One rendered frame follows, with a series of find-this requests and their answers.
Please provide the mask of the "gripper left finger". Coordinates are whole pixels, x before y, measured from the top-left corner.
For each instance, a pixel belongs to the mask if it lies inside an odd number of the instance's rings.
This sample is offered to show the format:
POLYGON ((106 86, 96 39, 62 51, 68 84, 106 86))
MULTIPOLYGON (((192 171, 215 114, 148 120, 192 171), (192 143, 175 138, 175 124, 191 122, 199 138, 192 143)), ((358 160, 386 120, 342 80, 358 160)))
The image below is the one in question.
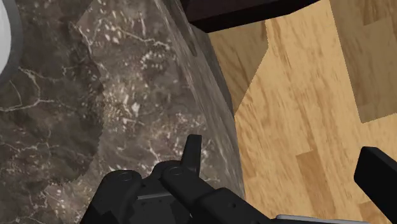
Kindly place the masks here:
POLYGON ((181 159, 157 163, 146 178, 106 174, 80 224, 272 224, 233 191, 200 178, 201 142, 190 134, 181 159))

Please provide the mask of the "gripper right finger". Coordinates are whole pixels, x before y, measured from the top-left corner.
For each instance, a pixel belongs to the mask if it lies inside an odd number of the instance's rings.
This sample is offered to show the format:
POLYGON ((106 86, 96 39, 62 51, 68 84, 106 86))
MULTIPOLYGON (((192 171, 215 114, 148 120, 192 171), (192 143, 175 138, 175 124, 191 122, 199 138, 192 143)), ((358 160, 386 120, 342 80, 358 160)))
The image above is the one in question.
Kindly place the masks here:
POLYGON ((354 181, 386 218, 397 224, 397 161, 377 147, 364 146, 354 181))

